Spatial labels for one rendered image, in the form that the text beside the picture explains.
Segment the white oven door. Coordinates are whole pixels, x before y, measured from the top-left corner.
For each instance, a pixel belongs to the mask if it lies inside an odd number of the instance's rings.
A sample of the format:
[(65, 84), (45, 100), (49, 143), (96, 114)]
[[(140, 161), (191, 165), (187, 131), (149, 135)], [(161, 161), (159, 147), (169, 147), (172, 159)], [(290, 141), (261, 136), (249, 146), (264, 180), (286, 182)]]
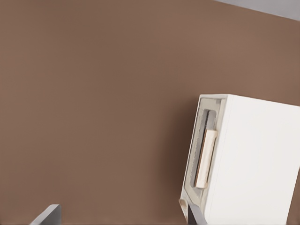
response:
[[(204, 94), (199, 96), (195, 122), (193, 127), (192, 139), (189, 147), (185, 176), (183, 180), (180, 199), (185, 199), (189, 204), (195, 204), (204, 215), (205, 205), (209, 190), (210, 172), (214, 161), (214, 152), (212, 154), (210, 171), (208, 175), (207, 187), (205, 189), (196, 188), (195, 178), (199, 163), (201, 147), (206, 129), (220, 131), (225, 113), (227, 94)], [(216, 137), (214, 149), (218, 142)], [(188, 222), (188, 208), (181, 209), (186, 222)]]

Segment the white oven body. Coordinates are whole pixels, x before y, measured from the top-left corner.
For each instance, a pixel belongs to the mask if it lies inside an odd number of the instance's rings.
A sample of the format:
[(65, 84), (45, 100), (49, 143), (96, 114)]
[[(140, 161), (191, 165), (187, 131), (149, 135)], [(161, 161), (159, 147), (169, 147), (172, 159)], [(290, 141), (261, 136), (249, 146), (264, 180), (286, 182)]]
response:
[(300, 106), (228, 95), (204, 218), (285, 225), (300, 168)]

